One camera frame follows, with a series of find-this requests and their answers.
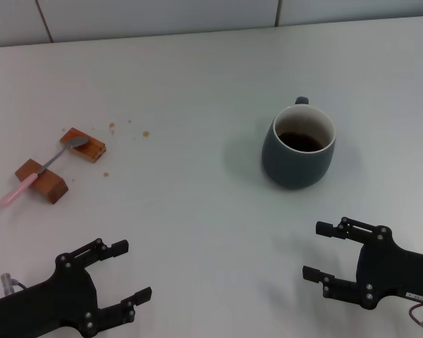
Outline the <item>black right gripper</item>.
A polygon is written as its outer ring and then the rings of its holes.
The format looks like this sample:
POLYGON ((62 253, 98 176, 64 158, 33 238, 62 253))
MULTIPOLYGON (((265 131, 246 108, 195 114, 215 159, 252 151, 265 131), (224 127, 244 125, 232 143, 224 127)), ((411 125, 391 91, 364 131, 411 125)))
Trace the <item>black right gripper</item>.
POLYGON ((363 244, 356 269, 356 282, 304 265, 304 280, 322 283, 323 297, 360 302, 367 310, 376 308, 387 296, 423 303, 423 254, 400 248, 388 227, 373 226, 347 217, 336 226, 318 221, 316 233, 363 244))

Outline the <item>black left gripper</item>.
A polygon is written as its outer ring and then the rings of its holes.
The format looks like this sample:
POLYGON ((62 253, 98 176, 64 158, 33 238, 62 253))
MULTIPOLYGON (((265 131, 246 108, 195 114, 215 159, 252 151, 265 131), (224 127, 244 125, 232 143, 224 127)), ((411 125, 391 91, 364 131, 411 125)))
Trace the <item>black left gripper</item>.
POLYGON ((98 238, 56 259, 52 276, 32 287, 22 287, 10 274, 1 276, 0 337, 40 337, 61 327, 72 327, 83 337, 94 337, 135 320, 135 307, 148 302, 152 288, 142 289, 120 303, 98 307, 97 290, 86 268, 98 261, 128 253, 121 240, 107 246, 98 238))

